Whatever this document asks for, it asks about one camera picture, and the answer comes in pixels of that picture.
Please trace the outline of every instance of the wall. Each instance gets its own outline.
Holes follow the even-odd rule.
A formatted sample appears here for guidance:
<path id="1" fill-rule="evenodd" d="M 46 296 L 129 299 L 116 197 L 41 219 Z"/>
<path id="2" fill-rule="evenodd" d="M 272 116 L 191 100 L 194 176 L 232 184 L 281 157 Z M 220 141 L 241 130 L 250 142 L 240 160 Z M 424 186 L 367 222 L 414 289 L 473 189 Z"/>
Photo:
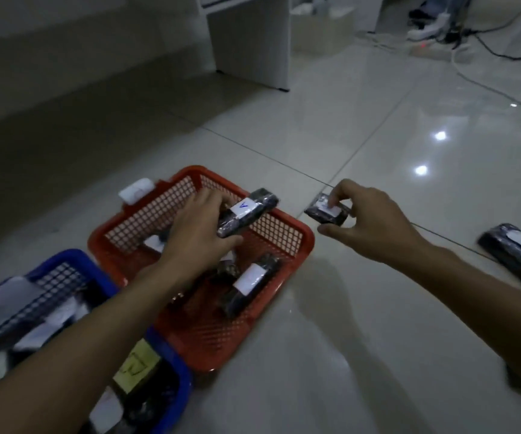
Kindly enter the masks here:
<path id="1" fill-rule="evenodd" d="M 165 54 L 198 71 L 209 47 L 205 18 L 126 0 L 0 0 L 0 119 Z"/>

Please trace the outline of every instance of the plastic wrap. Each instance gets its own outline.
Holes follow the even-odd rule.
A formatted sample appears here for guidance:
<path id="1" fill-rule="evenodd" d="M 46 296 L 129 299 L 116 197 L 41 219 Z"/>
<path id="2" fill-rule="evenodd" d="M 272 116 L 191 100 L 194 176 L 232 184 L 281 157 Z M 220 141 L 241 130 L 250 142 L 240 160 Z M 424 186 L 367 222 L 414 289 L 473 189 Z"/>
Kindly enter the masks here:
<path id="1" fill-rule="evenodd" d="M 254 224 L 264 213 L 274 209 L 279 203 L 277 196 L 266 189 L 252 192 L 229 210 L 221 213 L 216 234 L 225 238 L 237 234 Z"/>
<path id="2" fill-rule="evenodd" d="M 330 208 L 328 204 L 329 195 L 319 193 L 304 212 L 321 224 L 343 225 L 343 222 L 347 220 L 347 217 L 351 213 L 349 207 L 339 203 Z"/>
<path id="3" fill-rule="evenodd" d="M 260 256 L 250 267 L 236 280 L 234 286 L 221 297 L 221 309 L 230 319 L 236 318 L 262 291 L 281 267 L 281 260 L 271 254 Z M 240 285 L 246 285 L 249 291 L 244 291 Z"/>
<path id="4" fill-rule="evenodd" d="M 517 234 L 521 237 L 518 227 L 500 224 L 483 233 L 477 243 L 521 280 L 521 243 L 510 238 Z"/>

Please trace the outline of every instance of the glossy floor tile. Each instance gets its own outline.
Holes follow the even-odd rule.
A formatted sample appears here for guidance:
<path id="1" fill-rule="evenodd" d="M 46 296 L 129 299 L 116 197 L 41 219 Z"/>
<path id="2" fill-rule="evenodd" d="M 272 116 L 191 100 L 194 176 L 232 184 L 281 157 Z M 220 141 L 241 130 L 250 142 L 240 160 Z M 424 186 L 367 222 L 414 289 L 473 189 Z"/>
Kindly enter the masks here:
<path id="1" fill-rule="evenodd" d="M 313 253 L 217 378 L 194 391 L 174 432 L 521 432 L 521 395 L 497 355 L 405 276 L 315 234 Z"/>
<path id="2" fill-rule="evenodd" d="M 304 209 L 306 201 L 322 187 L 320 182 L 165 113 L 158 117 L 157 122 L 152 122 L 149 128 L 134 128 L 133 138 L 141 139 L 147 134 L 157 137 L 157 142 L 141 155 L 134 157 L 130 152 L 125 166 L 92 182 L 62 204 L 1 240 L 0 280 L 10 275 L 24 274 L 63 249 L 86 249 L 90 233 L 119 211 L 121 201 L 118 191 L 145 176 L 167 179 L 185 166 L 200 164 L 243 189 L 252 191 L 263 186 L 271 189 L 281 197 L 280 208 L 292 216 L 297 216 Z M 126 151 L 130 135 L 112 139 L 112 152 L 118 152 L 119 148 Z M 32 163 L 38 160 L 42 159 L 37 155 L 31 158 Z M 74 174 L 79 170 L 85 172 L 93 160 L 90 156 L 74 158 L 70 170 Z M 25 200 L 44 198 L 46 192 L 51 191 L 50 186 L 62 192 L 71 184 L 63 168 L 55 174 L 49 171 L 48 183 L 32 182 L 33 177 L 27 176 L 27 172 L 23 179 L 32 184 L 32 188 L 24 189 L 17 185 L 10 191 L 16 191 L 18 195 L 0 193 L 2 201 L 12 197 L 13 201 L 17 201 L 15 210 L 18 212 L 22 210 L 19 206 L 21 196 Z"/>
<path id="3" fill-rule="evenodd" d="M 431 74 L 331 181 L 385 190 L 410 220 L 466 247 L 502 222 L 521 228 L 521 107 Z"/>
<path id="4" fill-rule="evenodd" d="M 289 93 L 223 76 L 174 87 L 170 111 L 328 181 L 426 69 L 426 61 L 349 46 L 293 58 Z"/>

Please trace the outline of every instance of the blue plastic basket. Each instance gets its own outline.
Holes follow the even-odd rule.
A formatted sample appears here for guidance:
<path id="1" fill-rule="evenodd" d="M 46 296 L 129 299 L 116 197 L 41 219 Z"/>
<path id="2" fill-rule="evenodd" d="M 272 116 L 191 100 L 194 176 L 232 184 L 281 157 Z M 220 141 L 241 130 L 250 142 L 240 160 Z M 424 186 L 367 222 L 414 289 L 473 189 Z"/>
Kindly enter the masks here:
<path id="1" fill-rule="evenodd" d="M 44 288 L 47 295 L 49 292 L 61 293 L 59 297 L 62 297 L 62 300 L 91 281 L 95 281 L 107 297 L 112 297 L 118 292 L 116 285 L 108 276 L 79 249 L 68 249 L 54 255 L 25 277 Z M 176 390 L 170 388 L 170 404 L 160 422 L 152 429 L 153 434 L 159 434 L 169 430 L 182 415 L 192 391 L 192 374 L 184 361 L 153 328 L 148 329 L 145 338 L 171 365 L 179 383 Z"/>

